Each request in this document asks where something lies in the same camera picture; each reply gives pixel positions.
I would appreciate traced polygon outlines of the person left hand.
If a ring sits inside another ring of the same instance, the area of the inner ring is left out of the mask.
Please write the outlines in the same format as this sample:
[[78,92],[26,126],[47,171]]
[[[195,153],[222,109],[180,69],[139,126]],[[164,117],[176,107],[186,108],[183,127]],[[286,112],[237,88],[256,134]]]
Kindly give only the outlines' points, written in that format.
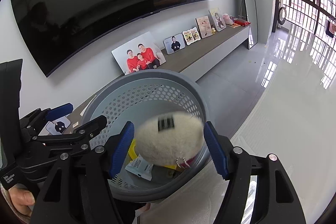
[[32,210],[30,207],[35,205],[35,198],[30,191],[12,187],[9,190],[9,196],[13,206],[17,209],[18,212],[28,217],[32,215]]

